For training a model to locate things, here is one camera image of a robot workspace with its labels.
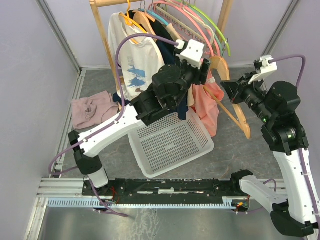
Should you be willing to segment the salmon pink t shirt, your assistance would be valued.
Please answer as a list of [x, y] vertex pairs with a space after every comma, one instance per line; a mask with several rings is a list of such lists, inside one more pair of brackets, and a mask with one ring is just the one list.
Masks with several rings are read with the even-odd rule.
[[205, 91], [204, 87], [208, 88], [219, 101], [223, 99], [224, 92], [218, 86], [210, 71], [208, 72], [205, 85], [192, 86], [194, 104], [191, 107], [202, 121], [210, 136], [214, 137], [217, 134], [219, 109], [217, 102]]

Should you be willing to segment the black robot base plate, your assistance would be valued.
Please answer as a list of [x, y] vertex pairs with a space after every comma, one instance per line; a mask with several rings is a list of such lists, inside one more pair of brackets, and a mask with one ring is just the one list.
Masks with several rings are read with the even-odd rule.
[[239, 181], [252, 175], [246, 169], [232, 173], [229, 180], [117, 178], [99, 188], [97, 193], [100, 197], [115, 197], [118, 204], [221, 204], [223, 197], [246, 197]]

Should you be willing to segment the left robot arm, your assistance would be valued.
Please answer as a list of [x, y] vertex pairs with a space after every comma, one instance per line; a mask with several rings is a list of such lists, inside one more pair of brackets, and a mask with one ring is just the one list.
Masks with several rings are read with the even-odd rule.
[[200, 61], [200, 68], [186, 60], [166, 64], [152, 77], [147, 90], [123, 106], [117, 115], [87, 132], [73, 130], [68, 134], [70, 144], [75, 146], [76, 166], [88, 176], [99, 195], [106, 195], [111, 189], [99, 153], [131, 131], [149, 126], [176, 111], [193, 84], [206, 83], [210, 65], [208, 59]]

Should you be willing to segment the beige tan t shirt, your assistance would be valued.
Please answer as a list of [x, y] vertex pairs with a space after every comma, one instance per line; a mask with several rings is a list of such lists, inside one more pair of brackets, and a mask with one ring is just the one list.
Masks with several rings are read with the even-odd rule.
[[[174, 42], [176, 40], [182, 40], [182, 37], [178, 34], [178, 32], [176, 31], [176, 29], [173, 27], [171, 23], [169, 23], [165, 28], [167, 32], [170, 34], [170, 36], [172, 37]], [[193, 85], [187, 91], [186, 98], [187, 98], [187, 106], [194, 107], [195, 97], [194, 97]]]

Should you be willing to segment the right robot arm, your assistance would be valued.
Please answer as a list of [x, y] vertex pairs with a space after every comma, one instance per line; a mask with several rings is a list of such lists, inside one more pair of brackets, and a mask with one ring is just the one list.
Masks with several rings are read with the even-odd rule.
[[296, 86], [275, 82], [268, 91], [251, 83], [252, 73], [220, 84], [231, 103], [246, 104], [262, 121], [262, 137], [273, 153], [285, 183], [279, 195], [249, 173], [229, 183], [231, 193], [253, 197], [270, 214], [277, 231], [304, 240], [320, 238], [320, 199], [309, 165], [309, 142], [296, 109], [301, 103]]

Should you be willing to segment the turquoise plastic hanger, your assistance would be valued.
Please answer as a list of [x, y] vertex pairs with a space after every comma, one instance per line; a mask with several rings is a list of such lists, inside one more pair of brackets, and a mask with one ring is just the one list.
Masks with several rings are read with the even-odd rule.
[[141, 12], [146, 12], [147, 14], [150, 14], [152, 17], [155, 17], [156, 20], [160, 21], [162, 24], [164, 24], [166, 27], [167, 26], [170, 26], [170, 27], [173, 27], [173, 25], [171, 23], [168, 23], [164, 18], [162, 18], [161, 16], [159, 16], [158, 14], [156, 14], [155, 12], [153, 11], [150, 11], [150, 10], [146, 10], [144, 8], [139, 8], [138, 9], [139, 11]]

